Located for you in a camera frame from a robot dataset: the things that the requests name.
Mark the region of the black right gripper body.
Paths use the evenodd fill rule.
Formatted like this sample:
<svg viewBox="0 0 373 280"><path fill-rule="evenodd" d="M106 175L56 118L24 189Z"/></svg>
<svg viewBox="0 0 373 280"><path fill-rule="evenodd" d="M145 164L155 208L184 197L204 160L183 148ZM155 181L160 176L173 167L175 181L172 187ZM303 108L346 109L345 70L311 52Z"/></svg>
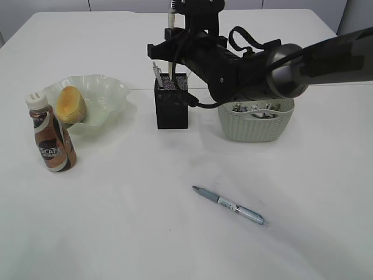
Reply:
<svg viewBox="0 0 373 280"><path fill-rule="evenodd" d="M147 45L147 55L154 60L176 61L208 85L233 84L233 53L227 49L228 39L200 31L190 34L184 29L164 42Z"/></svg>

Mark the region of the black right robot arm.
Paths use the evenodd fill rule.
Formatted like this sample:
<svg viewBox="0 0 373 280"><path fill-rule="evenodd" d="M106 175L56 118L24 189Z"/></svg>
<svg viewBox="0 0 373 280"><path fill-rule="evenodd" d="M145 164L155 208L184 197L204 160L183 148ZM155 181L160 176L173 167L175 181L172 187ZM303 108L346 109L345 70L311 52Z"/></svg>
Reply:
<svg viewBox="0 0 373 280"><path fill-rule="evenodd" d="M207 84L213 103L293 99L309 85L372 80L372 29L362 29L302 48L280 40L258 43L242 27L247 46L184 29L147 46L149 58L181 64Z"/></svg>

